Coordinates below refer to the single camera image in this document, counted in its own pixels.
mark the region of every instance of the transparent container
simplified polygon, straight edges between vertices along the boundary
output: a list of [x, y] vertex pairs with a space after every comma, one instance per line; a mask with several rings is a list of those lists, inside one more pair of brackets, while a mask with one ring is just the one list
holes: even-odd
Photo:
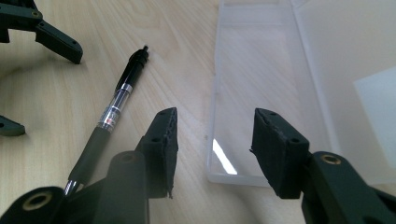
[[369, 184], [395, 183], [394, 11], [394, 1], [221, 1], [209, 180], [268, 186], [249, 152], [259, 107], [291, 123], [311, 152], [344, 156]]

